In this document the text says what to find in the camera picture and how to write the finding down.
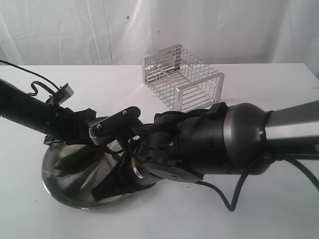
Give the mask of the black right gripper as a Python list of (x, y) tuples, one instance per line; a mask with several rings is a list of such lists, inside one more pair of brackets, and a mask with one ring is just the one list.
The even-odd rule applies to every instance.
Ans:
[(138, 158), (138, 151), (144, 143), (142, 139), (118, 139), (117, 142), (124, 152), (117, 165), (91, 190), (96, 202), (146, 190), (162, 180), (161, 177), (151, 174), (144, 167), (144, 162)]

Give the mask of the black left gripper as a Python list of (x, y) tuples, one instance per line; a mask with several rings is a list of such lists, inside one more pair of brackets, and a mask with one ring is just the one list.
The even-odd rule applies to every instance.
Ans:
[(96, 119), (96, 112), (87, 108), (74, 112), (69, 108), (55, 107), (53, 116), (45, 124), (43, 144), (52, 146), (64, 142), (66, 145), (93, 145), (89, 136), (89, 123)]

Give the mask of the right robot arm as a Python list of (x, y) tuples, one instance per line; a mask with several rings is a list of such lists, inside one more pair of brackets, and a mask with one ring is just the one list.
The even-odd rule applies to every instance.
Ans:
[(319, 158), (319, 104), (306, 103), (263, 111), (224, 102), (186, 113), (156, 114), (140, 121), (138, 107), (128, 107), (90, 127), (96, 145), (116, 140), (119, 163), (95, 186), (95, 201), (148, 189), (161, 180), (202, 185), (208, 174), (239, 175), (232, 202), (248, 175), (260, 175), (277, 160), (300, 167)]

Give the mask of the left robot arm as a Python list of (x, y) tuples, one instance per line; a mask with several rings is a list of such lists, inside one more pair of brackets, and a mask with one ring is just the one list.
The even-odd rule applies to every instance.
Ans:
[(94, 145), (88, 126), (96, 118), (94, 110), (74, 112), (46, 104), (4, 80), (0, 81), (0, 115), (67, 145)]

